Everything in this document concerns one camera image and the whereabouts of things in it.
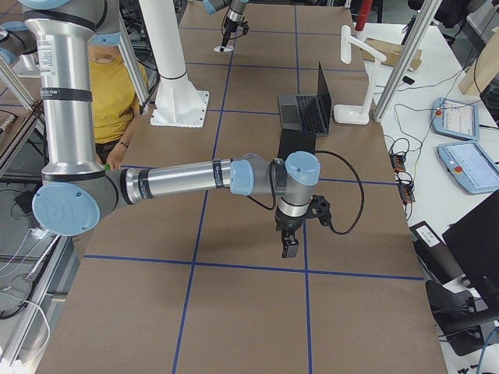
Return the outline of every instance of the person's arm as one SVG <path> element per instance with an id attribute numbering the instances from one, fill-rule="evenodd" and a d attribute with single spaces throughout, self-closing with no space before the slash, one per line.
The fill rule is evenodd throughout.
<path id="1" fill-rule="evenodd" d="M 125 157 L 128 145 L 132 141 L 133 134 L 135 133 L 137 124 L 139 123 L 140 120 L 139 106 L 133 105 L 132 110 L 133 110 L 132 121 L 126 127 L 126 130 L 123 133 L 122 137 L 120 138 L 119 142 L 115 145 L 115 147 L 109 154 L 108 159 L 106 160 L 106 164 L 108 164 L 112 170 L 119 169 L 119 167 L 122 165 L 123 158 Z"/>

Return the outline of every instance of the laptop keyboard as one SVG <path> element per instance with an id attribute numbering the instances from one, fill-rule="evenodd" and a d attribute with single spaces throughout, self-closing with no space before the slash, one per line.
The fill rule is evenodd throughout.
<path id="1" fill-rule="evenodd" d="M 315 134 L 325 134 L 325 128 L 320 121 L 319 107 L 313 96 L 297 96 L 299 118 L 302 130 Z"/>

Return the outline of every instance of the cardboard box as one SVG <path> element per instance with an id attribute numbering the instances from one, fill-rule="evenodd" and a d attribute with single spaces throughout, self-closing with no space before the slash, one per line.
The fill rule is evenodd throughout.
<path id="1" fill-rule="evenodd" d="M 387 41 L 379 41 L 377 39 L 366 39 L 366 44 L 370 45 L 374 49 L 381 52 L 383 55 L 387 56 L 387 61 L 383 62 L 383 65 L 395 66 L 402 53 L 403 46 L 394 43 L 388 43 Z M 362 56 L 367 61 L 374 61 L 374 57 L 369 53 L 362 51 Z M 411 69 L 416 70 L 421 65 L 421 50 L 418 49 L 414 58 L 411 61 Z"/>

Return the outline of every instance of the person's hand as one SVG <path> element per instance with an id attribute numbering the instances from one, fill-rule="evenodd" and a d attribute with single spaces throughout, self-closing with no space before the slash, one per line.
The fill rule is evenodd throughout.
<path id="1" fill-rule="evenodd" d="M 111 170 L 119 169 L 119 167 L 122 166 L 122 161 L 125 153 L 126 147 L 121 143 L 117 143 L 112 149 L 111 153 L 108 155 L 108 159 L 106 160 L 106 164 L 109 165 Z"/>

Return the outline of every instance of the blue cable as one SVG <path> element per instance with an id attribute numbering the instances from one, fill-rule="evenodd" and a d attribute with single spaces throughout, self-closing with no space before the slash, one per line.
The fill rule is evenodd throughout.
<path id="1" fill-rule="evenodd" d="M 476 374 L 480 374 L 480 369 L 482 368 L 482 360 L 483 360 L 483 356 L 485 355 L 485 350 L 487 349 L 487 345 L 489 343 L 489 340 L 491 339 L 492 335 L 494 335 L 494 333 L 499 333 L 499 327 L 496 327 L 495 329 L 493 329 L 489 333 L 489 336 L 485 339 L 485 343 L 483 343 L 483 349 L 482 349 L 482 353 L 480 354 L 480 360 L 478 360 L 478 366 L 476 367 Z"/>

